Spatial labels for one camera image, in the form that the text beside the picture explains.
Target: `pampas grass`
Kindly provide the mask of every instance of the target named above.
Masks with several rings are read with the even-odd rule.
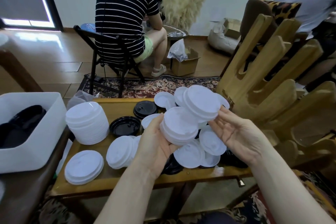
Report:
[[[163,0],[163,12],[166,23],[189,30],[196,22],[205,0]]]

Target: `wooden floor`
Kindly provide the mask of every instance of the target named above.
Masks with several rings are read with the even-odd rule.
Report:
[[[42,89],[60,92],[65,102],[75,94],[84,74],[91,72],[92,49],[76,33],[13,30],[2,30],[1,33],[10,37],[8,49]],[[196,72],[187,76],[219,76],[229,60],[228,57],[213,51],[207,41],[187,39],[185,44],[194,48],[201,56]],[[150,77],[153,58],[143,61],[139,67],[145,77]],[[106,72],[107,77],[116,76],[109,67],[106,67]],[[104,76],[101,66],[97,66],[97,74]],[[22,91],[0,67],[0,94]]]

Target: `white sandal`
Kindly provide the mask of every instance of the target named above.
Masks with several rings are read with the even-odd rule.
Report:
[[[159,77],[160,75],[164,74],[167,71],[167,68],[166,68],[165,65],[161,64],[161,68],[160,69],[153,68],[153,70],[157,71],[158,73],[152,72],[152,76],[153,77]]]

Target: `black and white striped shirt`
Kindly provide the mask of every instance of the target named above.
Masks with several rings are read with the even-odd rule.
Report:
[[[158,13],[157,0],[97,0],[96,32],[112,37],[119,35],[132,57],[136,58],[145,49],[141,23],[146,14]],[[124,63],[124,54],[116,44],[95,43],[105,63]]]

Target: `leopard print cushion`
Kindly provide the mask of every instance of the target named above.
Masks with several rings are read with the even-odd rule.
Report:
[[[301,7],[301,3],[286,3],[277,1],[262,0],[271,8],[273,17],[277,25],[280,25],[284,19],[294,18]]]

